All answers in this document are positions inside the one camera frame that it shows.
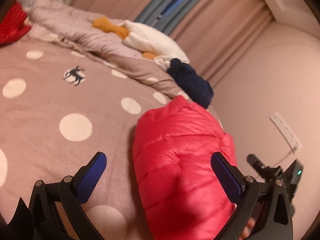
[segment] ceiling molding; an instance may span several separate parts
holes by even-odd
[[[265,0],[277,22],[320,39],[320,25],[304,0]]]

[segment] red glove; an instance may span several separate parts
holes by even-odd
[[[23,24],[27,17],[20,3],[16,2],[12,5],[0,23],[0,45],[18,41],[30,31],[31,26]]]

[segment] metal screw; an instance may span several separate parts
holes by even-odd
[[[281,180],[277,179],[277,180],[276,180],[276,184],[277,184],[278,186],[282,186],[282,185],[283,185],[283,182],[282,182]]]
[[[252,176],[246,176],[245,179],[246,179],[248,182],[254,182],[254,177],[252,177]]]
[[[39,187],[41,184],[42,184],[42,180],[37,180],[35,185]]]
[[[66,177],[64,177],[63,181],[64,182],[70,182],[70,181],[72,181],[72,177],[71,176],[66,176]]]

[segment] polka dot bed sheet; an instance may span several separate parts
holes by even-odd
[[[132,166],[137,120],[163,93],[86,55],[22,39],[0,48],[0,211],[9,222],[38,179],[74,175],[98,151],[108,166],[83,209],[106,239],[152,239]]]

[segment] beige wall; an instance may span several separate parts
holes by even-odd
[[[269,116],[277,111],[302,144],[295,158],[304,173],[293,200],[294,239],[308,230],[320,209],[320,41],[272,23],[251,49],[215,87],[213,106],[224,129],[234,137],[239,169],[256,174],[246,163],[255,153],[274,165],[290,148]]]

